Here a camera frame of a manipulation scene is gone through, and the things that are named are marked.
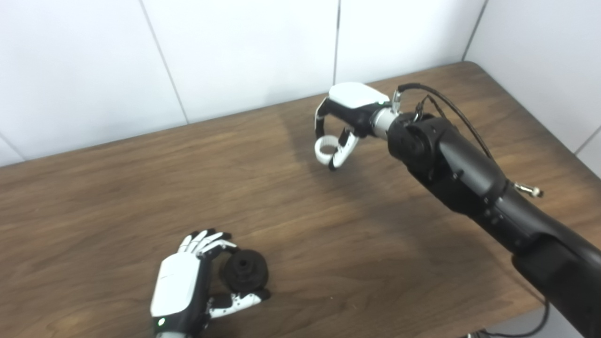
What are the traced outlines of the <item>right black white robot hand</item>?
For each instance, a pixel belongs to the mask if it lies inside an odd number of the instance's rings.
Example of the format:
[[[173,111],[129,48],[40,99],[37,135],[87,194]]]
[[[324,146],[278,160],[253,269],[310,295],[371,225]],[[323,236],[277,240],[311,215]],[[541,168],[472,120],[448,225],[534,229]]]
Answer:
[[[386,94],[362,83],[340,83],[331,87],[328,96],[314,114],[316,142],[314,153],[318,162],[330,171],[343,165],[356,144],[365,137],[377,137],[374,120],[380,113],[390,113],[391,101]],[[336,117],[346,124],[339,137],[325,133],[325,118]]]

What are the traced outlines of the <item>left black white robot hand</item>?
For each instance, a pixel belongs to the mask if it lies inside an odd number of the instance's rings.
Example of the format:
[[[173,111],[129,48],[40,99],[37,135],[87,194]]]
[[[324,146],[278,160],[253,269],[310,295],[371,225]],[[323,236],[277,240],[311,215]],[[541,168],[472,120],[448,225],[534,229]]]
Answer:
[[[150,304],[157,338],[199,338],[213,319],[271,298],[264,256],[241,249],[230,233],[187,235],[160,264]]]

